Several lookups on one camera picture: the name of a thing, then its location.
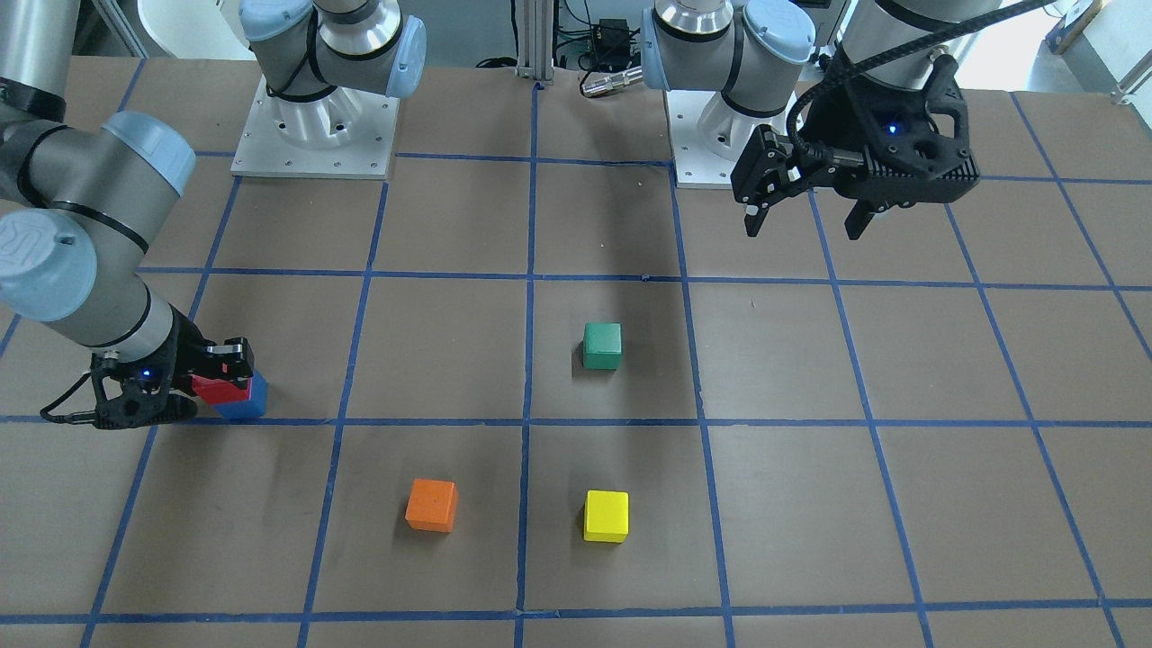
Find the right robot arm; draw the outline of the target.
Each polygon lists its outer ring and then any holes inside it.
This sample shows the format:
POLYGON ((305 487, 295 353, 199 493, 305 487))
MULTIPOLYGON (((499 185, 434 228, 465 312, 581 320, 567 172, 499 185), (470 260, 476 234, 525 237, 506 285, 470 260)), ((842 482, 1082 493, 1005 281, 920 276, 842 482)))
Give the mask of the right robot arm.
MULTIPOLYGON (((3 1, 3 304, 91 352, 91 377, 146 393, 194 379, 244 384, 252 351, 213 342, 141 280, 141 259, 184 196, 194 148, 167 123, 122 111, 96 131, 66 125, 75 1, 3 1)), ((355 125, 346 95, 407 98, 427 27, 395 1, 242 1, 238 24, 265 100, 296 144, 355 125)))

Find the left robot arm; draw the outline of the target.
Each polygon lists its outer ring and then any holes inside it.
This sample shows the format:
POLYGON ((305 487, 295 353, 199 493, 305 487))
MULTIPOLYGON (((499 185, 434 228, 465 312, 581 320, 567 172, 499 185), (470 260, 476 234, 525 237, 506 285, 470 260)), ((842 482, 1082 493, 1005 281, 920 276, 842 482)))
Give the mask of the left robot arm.
POLYGON ((958 62, 916 45, 984 12, 976 1, 861 1, 823 82, 795 95, 817 44, 814 21, 790 1, 655 1, 644 13, 641 61, 653 89, 715 92, 753 126, 723 136, 736 155, 733 199, 749 238, 770 208, 814 187, 848 199, 848 238, 892 208, 950 203, 979 184, 968 143, 958 62), (905 44, 911 45, 904 52, 905 44))

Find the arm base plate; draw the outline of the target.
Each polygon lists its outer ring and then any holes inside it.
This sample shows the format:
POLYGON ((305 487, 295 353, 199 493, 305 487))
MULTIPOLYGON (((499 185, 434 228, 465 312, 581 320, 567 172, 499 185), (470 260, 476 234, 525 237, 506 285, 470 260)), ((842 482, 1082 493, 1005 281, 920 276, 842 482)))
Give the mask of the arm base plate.
POLYGON ((770 118, 748 116, 719 91, 668 91, 665 105, 676 180, 688 189, 732 189, 732 172, 755 128, 770 125, 785 131, 785 110, 770 118))
POLYGON ((400 107, 396 98, 349 86, 291 103, 260 82, 230 171, 241 178, 386 180, 400 107))

